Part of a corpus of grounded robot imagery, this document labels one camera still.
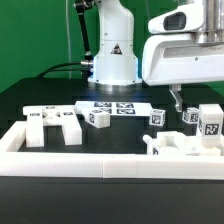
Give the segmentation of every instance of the black table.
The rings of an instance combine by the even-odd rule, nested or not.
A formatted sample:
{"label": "black table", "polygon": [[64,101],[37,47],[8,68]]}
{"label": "black table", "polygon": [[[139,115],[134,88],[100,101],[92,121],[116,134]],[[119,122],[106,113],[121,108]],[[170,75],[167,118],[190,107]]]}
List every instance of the black table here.
{"label": "black table", "polygon": [[[224,98],[205,85],[183,85],[187,107],[204,103],[223,106]],[[89,89],[86,81],[23,79],[0,94],[0,135],[16,120],[25,120],[23,106],[69,105],[79,100],[145,102],[166,110],[163,127],[148,118],[112,117],[111,127],[96,129],[79,116],[81,146],[64,146],[61,129],[45,128],[45,147],[35,152],[144,154],[144,134],[158,131],[195,134],[195,125],[181,121],[168,87],[147,87],[126,93]],[[18,153],[29,151],[25,144]],[[210,180],[99,178],[0,178],[1,223],[223,223],[224,183]]]}

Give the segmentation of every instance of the white cube with marker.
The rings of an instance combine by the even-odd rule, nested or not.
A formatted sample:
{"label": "white cube with marker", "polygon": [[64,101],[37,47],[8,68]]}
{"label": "white cube with marker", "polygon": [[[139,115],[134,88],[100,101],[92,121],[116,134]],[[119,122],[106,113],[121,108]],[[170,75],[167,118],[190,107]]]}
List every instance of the white cube with marker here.
{"label": "white cube with marker", "polygon": [[149,124],[154,126],[163,126],[165,123],[165,110],[152,109],[149,118]]}
{"label": "white cube with marker", "polygon": [[198,113],[199,110],[197,108],[189,107],[187,108],[187,111],[183,112],[182,120],[187,124],[197,124]]}
{"label": "white cube with marker", "polygon": [[110,126],[110,114],[101,109],[88,109],[83,111],[85,121],[96,128],[106,128]]}
{"label": "white cube with marker", "polygon": [[204,147],[215,147],[220,144],[223,125],[223,111],[218,104],[199,106],[197,136]]}

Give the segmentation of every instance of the green backdrop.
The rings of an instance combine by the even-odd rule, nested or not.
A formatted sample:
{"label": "green backdrop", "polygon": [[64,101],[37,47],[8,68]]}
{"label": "green backdrop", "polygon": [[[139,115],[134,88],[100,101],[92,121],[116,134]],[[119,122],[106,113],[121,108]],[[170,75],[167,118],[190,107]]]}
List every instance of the green backdrop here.
{"label": "green backdrop", "polygon": [[[72,60],[83,59],[83,45],[74,0],[69,0]],[[143,46],[149,37],[149,18],[177,7],[176,0],[121,0],[135,17],[134,53],[141,65]],[[98,12],[86,12],[86,23],[93,54],[99,49]],[[0,1],[0,92],[25,77],[35,77],[55,64],[68,62],[65,0]],[[68,73],[48,77],[69,77]],[[73,73],[73,78],[80,78]],[[224,94],[223,83],[211,86]]]}

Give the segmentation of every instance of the white plastic piece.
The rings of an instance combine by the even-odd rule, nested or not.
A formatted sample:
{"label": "white plastic piece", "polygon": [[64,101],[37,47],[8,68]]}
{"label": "white plastic piece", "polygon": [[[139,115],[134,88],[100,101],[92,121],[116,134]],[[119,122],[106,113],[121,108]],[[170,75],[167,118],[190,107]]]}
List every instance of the white plastic piece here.
{"label": "white plastic piece", "polygon": [[199,113],[199,110],[197,108],[189,107],[187,108],[187,111],[183,112],[182,120],[187,124],[197,124],[198,113]]}
{"label": "white plastic piece", "polygon": [[38,130],[40,130],[40,120],[33,120],[36,121],[36,123],[33,123],[32,126],[29,125],[28,118],[33,112],[41,113],[44,116],[42,119],[42,126],[62,126],[65,145],[82,144],[82,129],[74,112],[73,105],[26,106],[23,107],[23,114],[27,115],[27,147],[40,147],[44,145],[44,137],[41,132],[38,132]]}
{"label": "white plastic piece", "polygon": [[73,109],[64,109],[60,111],[62,119],[62,132],[65,145],[81,145],[82,129]]}
{"label": "white plastic piece", "polygon": [[169,156],[220,156],[224,149],[223,136],[217,147],[205,147],[199,136],[186,136],[180,132],[158,132],[157,138],[143,136],[148,155]]}
{"label": "white plastic piece", "polygon": [[77,114],[82,114],[83,111],[91,110],[92,108],[104,110],[113,116],[149,117],[152,110],[150,103],[76,101],[75,111]]}
{"label": "white plastic piece", "polygon": [[199,105],[197,136],[204,147],[219,146],[223,125],[223,111],[218,104]]}
{"label": "white plastic piece", "polygon": [[85,121],[96,128],[110,126],[110,114],[100,109],[92,109],[83,112]]}
{"label": "white plastic piece", "polygon": [[103,160],[97,155],[76,153],[0,154],[1,176],[102,178]]}
{"label": "white plastic piece", "polygon": [[150,113],[149,124],[154,126],[163,126],[165,123],[165,110],[153,109]]}
{"label": "white plastic piece", "polygon": [[0,140],[0,152],[17,152],[26,138],[26,122],[16,121]]}
{"label": "white plastic piece", "polygon": [[27,147],[44,146],[42,110],[33,110],[27,115],[26,146]]}
{"label": "white plastic piece", "polygon": [[[183,13],[186,16],[186,25],[181,30],[165,30],[164,20],[171,15],[176,13]],[[168,12],[161,16],[158,16],[149,21],[148,29],[152,34],[158,33],[174,33],[174,32],[189,32],[196,31],[204,24],[204,7],[202,3],[194,3],[188,5],[179,6],[176,10]]]}

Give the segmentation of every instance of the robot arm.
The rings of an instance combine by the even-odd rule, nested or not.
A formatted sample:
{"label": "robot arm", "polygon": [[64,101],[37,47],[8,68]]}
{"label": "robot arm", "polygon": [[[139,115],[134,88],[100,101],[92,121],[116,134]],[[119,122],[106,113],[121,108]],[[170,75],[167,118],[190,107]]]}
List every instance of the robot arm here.
{"label": "robot arm", "polygon": [[[81,1],[81,12],[97,6],[100,18],[100,50],[94,57],[94,72],[89,85],[108,91],[126,90],[141,83],[138,78],[138,59],[133,53],[134,17],[124,8],[120,0]],[[82,28],[83,40],[86,30]]]}
{"label": "robot arm", "polygon": [[186,0],[149,22],[142,78],[148,85],[170,85],[181,111],[181,84],[224,80],[224,0]]}

